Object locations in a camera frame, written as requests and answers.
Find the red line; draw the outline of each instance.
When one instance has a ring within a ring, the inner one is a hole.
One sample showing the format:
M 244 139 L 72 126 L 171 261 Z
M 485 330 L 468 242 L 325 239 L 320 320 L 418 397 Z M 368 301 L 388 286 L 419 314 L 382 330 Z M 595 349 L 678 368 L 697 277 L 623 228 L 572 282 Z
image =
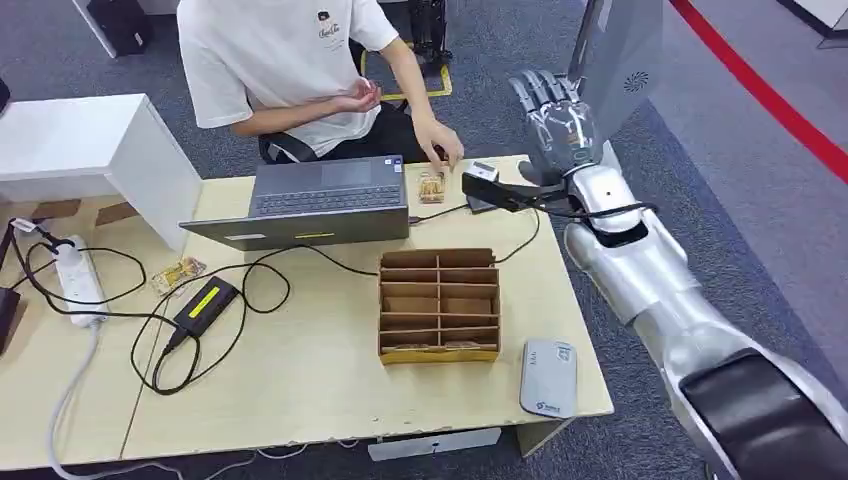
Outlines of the red line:
M 830 141 L 792 105 L 780 96 L 763 78 L 736 53 L 730 44 L 707 22 L 689 0 L 670 0 L 680 16 L 712 50 L 721 63 L 733 74 L 754 98 L 760 102 L 783 128 L 813 153 L 836 176 L 848 183 L 848 153 Z

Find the person's hand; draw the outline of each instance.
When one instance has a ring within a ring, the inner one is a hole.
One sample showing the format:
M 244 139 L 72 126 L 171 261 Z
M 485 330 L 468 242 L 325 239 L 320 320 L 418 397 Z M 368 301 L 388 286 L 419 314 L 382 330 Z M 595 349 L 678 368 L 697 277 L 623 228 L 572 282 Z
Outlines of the person's hand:
M 421 149 L 427 154 L 427 158 L 433 164 L 433 168 L 437 172 L 442 171 L 442 159 L 434 148 L 438 146 L 445 152 L 450 169 L 453 171 L 456 162 L 462 160 L 462 157 L 465 156 L 465 147 L 462 146 L 462 142 L 459 141 L 456 132 L 442 125 L 431 114 L 421 115 L 419 117 L 413 115 L 412 125 L 415 128 L 415 138 L 418 139 L 418 144 L 421 145 Z
M 377 84 L 360 78 L 353 85 L 350 94 L 331 97 L 328 102 L 333 105 L 333 110 L 337 113 L 365 113 L 379 105 L 382 96 L 383 90 Z

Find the black pants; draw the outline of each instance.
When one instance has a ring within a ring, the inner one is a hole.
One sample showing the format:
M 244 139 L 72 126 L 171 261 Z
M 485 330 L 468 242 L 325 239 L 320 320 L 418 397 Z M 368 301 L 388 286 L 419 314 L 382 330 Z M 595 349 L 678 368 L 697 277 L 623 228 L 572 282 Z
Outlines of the black pants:
M 345 140 L 322 156 L 321 160 L 401 155 L 404 163 L 428 161 L 415 138 L 412 118 L 389 103 L 383 102 L 381 107 L 368 135 L 356 140 Z

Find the person's arm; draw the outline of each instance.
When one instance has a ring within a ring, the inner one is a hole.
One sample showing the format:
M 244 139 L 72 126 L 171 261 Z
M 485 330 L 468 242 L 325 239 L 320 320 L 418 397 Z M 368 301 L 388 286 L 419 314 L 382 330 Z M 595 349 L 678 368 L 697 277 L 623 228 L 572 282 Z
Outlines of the person's arm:
M 351 95 L 339 95 L 306 105 L 259 110 L 250 118 L 231 124 L 230 130 L 246 137 L 285 132 L 336 113 L 367 112 L 380 104 L 382 92 L 365 80 L 357 82 L 354 91 Z
M 424 86 L 424 78 L 421 76 L 421 68 L 412 50 L 396 37 L 380 54 L 392 68 L 395 79 L 401 91 L 406 95 L 410 108 L 412 108 L 412 123 L 415 127 L 415 137 L 421 145 L 421 149 L 427 154 L 427 158 L 437 168 L 441 167 L 441 159 L 433 148 L 438 145 L 444 150 L 448 157 L 451 169 L 456 162 L 465 155 L 462 142 L 459 141 L 456 132 L 442 125 L 433 115 L 430 108 L 430 100 L 427 98 L 427 89 Z
M 247 120 L 233 123 L 230 131 L 244 137 L 255 137 L 266 133 L 285 132 L 319 118 L 338 113 L 340 110 L 332 99 L 297 107 L 270 108 L 259 110 Z

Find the cardboard organizer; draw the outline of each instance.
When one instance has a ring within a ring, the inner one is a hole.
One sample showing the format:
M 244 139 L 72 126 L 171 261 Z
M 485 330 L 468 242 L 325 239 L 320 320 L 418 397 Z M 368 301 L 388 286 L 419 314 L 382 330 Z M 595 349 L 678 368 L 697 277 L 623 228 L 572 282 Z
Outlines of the cardboard organizer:
M 380 360 L 384 364 L 494 361 L 500 351 L 494 261 L 491 249 L 383 254 Z

